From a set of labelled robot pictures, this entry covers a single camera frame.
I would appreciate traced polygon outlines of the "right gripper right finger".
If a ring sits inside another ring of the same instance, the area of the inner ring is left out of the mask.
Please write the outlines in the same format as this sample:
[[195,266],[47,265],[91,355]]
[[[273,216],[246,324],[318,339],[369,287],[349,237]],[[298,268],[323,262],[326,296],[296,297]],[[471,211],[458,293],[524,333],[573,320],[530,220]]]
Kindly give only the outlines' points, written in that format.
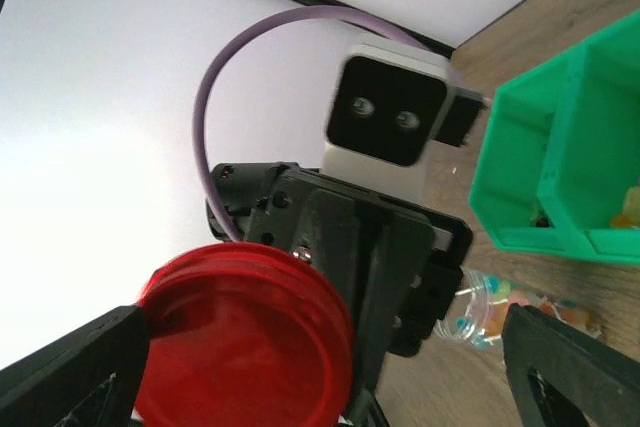
[[637,361],[531,306],[510,307],[502,339],[523,425],[639,424]]

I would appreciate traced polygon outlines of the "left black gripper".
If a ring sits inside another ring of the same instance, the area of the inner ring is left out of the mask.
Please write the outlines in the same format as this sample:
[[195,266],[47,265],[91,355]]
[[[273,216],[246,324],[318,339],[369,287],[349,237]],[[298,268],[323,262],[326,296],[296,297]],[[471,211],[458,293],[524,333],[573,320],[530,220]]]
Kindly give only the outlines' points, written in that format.
[[375,397],[386,354],[415,356],[444,318],[473,240],[461,219],[332,180],[295,163],[239,167],[245,240],[305,259],[353,319],[353,385],[345,416],[386,426]]

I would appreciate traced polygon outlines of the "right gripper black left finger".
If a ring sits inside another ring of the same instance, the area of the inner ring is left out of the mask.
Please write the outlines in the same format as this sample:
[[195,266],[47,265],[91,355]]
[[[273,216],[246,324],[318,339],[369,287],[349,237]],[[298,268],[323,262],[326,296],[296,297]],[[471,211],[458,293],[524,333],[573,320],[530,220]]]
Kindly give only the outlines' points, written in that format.
[[127,426],[149,347],[141,308],[107,312],[1,371],[1,424]]

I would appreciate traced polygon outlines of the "clear plastic jar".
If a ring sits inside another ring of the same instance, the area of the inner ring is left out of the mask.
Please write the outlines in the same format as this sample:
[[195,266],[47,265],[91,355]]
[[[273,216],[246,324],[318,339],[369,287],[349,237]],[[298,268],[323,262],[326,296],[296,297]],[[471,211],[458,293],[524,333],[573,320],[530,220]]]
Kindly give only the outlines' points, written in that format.
[[532,306],[595,339],[604,338],[602,322],[592,311],[569,300],[536,291],[493,274],[465,269],[449,311],[434,331],[443,339],[479,350],[498,351],[508,310]]

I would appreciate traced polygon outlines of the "red jar lid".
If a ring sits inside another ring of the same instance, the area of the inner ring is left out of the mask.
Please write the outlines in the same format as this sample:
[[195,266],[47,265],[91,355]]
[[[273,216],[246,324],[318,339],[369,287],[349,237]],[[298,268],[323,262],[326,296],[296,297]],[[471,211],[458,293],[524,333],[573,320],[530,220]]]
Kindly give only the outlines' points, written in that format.
[[332,426],[348,404],[351,315],[288,253],[255,243],[189,251],[136,304],[150,349],[135,408],[148,426]]

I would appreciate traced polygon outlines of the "green double candy bin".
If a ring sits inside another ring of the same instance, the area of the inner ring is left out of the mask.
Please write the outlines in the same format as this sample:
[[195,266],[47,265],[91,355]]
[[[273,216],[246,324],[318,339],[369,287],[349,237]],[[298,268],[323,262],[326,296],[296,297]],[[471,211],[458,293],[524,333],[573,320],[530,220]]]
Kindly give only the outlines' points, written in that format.
[[630,14],[500,86],[469,203],[502,250],[637,264],[612,228],[639,181],[639,17]]

